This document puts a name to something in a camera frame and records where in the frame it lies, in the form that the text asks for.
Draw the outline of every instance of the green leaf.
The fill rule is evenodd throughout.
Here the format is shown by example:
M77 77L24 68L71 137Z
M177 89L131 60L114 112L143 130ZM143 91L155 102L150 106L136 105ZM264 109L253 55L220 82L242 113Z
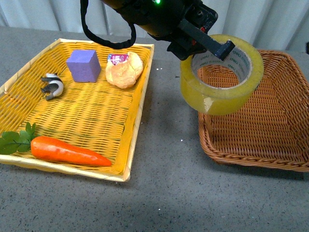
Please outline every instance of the green leaf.
M35 132L35 123L33 123L32 125L32 134L34 134L34 132Z
M26 152L31 150L31 145L30 144L20 144L18 147L19 152Z
M2 155L10 155L17 151L19 144L14 142L8 143L4 139L0 138L0 154Z
M25 130L21 130L20 132L19 132L19 134L20 134L20 142L21 143L28 143L28 144L30 144L31 143L31 134L29 134L27 131L25 131Z
M32 135L32 129L29 122L26 123L26 132L31 136Z
M7 142L13 142L18 141L20 139L20 136L15 131L9 131L9 132L3 132L2 138Z

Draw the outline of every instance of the tape core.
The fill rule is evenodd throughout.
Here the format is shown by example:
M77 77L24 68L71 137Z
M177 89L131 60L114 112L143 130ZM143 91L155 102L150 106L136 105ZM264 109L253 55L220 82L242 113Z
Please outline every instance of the tape core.
M239 84L229 88L235 88L239 85L242 85L250 77L252 71L252 63L250 58L244 51L242 51L238 47L235 47L232 50L232 52L226 57L225 61L219 60L209 51L194 55L191 62L191 69L196 79L198 79L204 85L217 89L229 88L213 87L211 85L208 85L202 82L197 75L197 71L199 69L210 65L221 65L228 68L236 75Z

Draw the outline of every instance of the robotic arm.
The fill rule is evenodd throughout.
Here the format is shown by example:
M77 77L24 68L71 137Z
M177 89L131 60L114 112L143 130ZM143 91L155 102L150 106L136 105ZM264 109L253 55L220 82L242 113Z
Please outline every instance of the robotic arm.
M111 43L94 35L87 27L85 15L88 0L81 0L82 26L85 35L96 43L114 49L131 47L136 39L134 24L156 40L169 41L167 51L178 59L207 50L224 60L235 45L228 40L220 44L207 35L218 19L218 14L201 0L101 0L112 7L131 28L131 39Z

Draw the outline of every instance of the orange carrot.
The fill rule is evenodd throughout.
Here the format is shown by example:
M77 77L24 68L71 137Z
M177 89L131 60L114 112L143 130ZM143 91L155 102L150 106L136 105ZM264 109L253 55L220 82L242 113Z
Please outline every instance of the orange carrot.
M38 136L31 141L31 153L45 161L62 161L82 165L111 166L111 162L95 151L70 145L47 136Z

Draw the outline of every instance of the white curtain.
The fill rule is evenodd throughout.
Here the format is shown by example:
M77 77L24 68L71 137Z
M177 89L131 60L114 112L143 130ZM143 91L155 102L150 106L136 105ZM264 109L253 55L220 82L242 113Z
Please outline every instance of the white curtain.
M218 21L209 34L230 34L257 48L305 51L309 42L309 0L203 0ZM95 34L129 36L113 9L90 0L86 17ZM0 0L0 26L83 32L79 0ZM138 37L149 37L139 27Z

